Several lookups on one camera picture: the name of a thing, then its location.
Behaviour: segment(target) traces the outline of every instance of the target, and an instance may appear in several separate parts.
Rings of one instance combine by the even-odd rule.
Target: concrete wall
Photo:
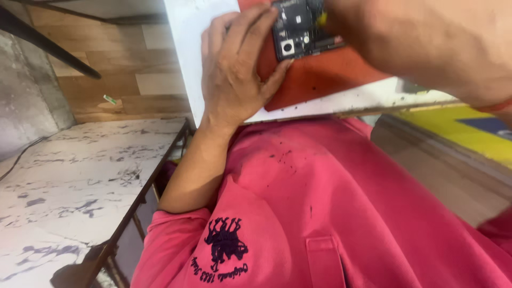
[[[21,4],[0,5],[29,22]],[[74,123],[46,53],[0,31],[0,160]]]

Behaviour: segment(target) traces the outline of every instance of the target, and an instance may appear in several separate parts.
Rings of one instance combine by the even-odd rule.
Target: smartphone
[[[324,13],[323,0],[280,0],[272,5],[279,10],[272,27],[279,61],[316,55],[346,45],[341,36],[330,35],[316,25],[317,18]]]

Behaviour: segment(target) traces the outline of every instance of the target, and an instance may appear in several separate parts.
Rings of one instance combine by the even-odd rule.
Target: black cable
[[[22,155],[25,153],[25,151],[26,151],[27,149],[29,149],[30,147],[32,147],[32,146],[34,146],[34,145],[36,145],[37,143],[39,143],[39,142],[41,142],[41,141],[43,141],[43,140],[45,140],[45,139],[48,139],[48,137],[40,137],[40,138],[38,138],[34,143],[32,143],[32,144],[28,145],[25,149],[23,149],[22,153],[18,156],[18,158],[16,159],[16,161],[15,161],[15,162],[14,162],[14,164],[12,165],[11,169],[9,169],[9,171],[7,171],[4,175],[2,175],[2,176],[0,177],[0,181],[4,180],[4,178],[5,178],[9,173],[11,173],[11,171],[14,169],[14,166],[16,166],[16,164],[18,164],[19,159],[22,157]]]

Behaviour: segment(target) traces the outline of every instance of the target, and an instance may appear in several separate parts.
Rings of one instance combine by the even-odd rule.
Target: yellow surface
[[[481,113],[469,107],[451,107],[399,112],[396,116],[512,169],[512,141],[457,122],[458,119],[488,118],[492,117],[491,114]]]

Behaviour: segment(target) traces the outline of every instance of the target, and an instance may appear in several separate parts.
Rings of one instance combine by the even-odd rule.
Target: finger
[[[216,55],[219,50],[221,50],[222,42],[224,42],[224,38],[226,36],[226,29],[238,15],[240,15],[239,12],[230,12],[211,21],[209,28],[210,34],[208,36],[208,48],[210,55]]]
[[[203,66],[206,62],[206,59],[208,58],[208,52],[209,52],[209,49],[208,49],[208,38],[209,38],[209,34],[210,34],[210,29],[207,28],[206,30],[203,31],[203,33],[201,34],[201,59],[202,59],[202,62],[203,62]]]
[[[274,73],[268,78],[267,82],[261,88],[260,95],[266,100],[270,100],[285,80],[286,71],[295,59],[284,60],[275,68]]]
[[[260,3],[240,13],[240,15],[233,20],[229,28],[229,33],[224,42],[223,53],[227,55],[237,54],[249,27],[251,27],[269,8],[270,3]]]
[[[267,10],[267,12],[265,12],[251,28],[249,28],[247,36],[245,37],[242,46],[240,47],[240,51],[238,52],[240,58],[246,59],[250,63],[254,63],[256,65],[263,42],[265,42],[265,38],[267,37],[268,32],[270,32],[272,25],[274,25],[277,16],[278,9],[276,7],[272,7]]]

